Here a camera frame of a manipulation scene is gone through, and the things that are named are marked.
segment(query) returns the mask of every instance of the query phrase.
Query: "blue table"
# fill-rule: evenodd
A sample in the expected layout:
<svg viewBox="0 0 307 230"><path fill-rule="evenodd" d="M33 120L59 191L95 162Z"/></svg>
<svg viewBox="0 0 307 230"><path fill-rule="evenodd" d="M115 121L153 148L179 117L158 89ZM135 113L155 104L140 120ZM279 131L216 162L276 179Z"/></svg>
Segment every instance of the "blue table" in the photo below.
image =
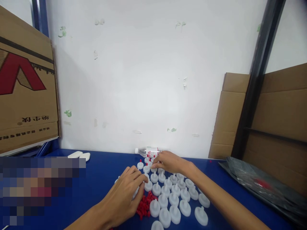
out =
<svg viewBox="0 0 307 230"><path fill-rule="evenodd" d="M58 149L47 157L68 156L76 150ZM113 186L114 181L127 166L137 165L141 156L123 153L108 153L90 151L91 158L86 163L86 176L74 178L71 188L59 189L59 193L65 192L65 197L52 197L52 206L44 208L44 216L25 217L25 224L31 228L11 226L10 229L64 229L90 207L100 202ZM239 185L228 173L219 166L221 160L207 160L187 158L193 162L202 172L214 182L236 198L248 208L254 215L262 220L271 229L293 229L291 224L277 214L273 209L266 206L260 200L250 194L244 187ZM206 227L201 226L194 215L195 207L201 206L199 201L191 199L191 216L181 215L179 225L171 223L168 229L232 229L219 211L211 204L205 211L209 217ZM151 225L159 218L139 216L127 220L118 229L151 229Z"/></svg>

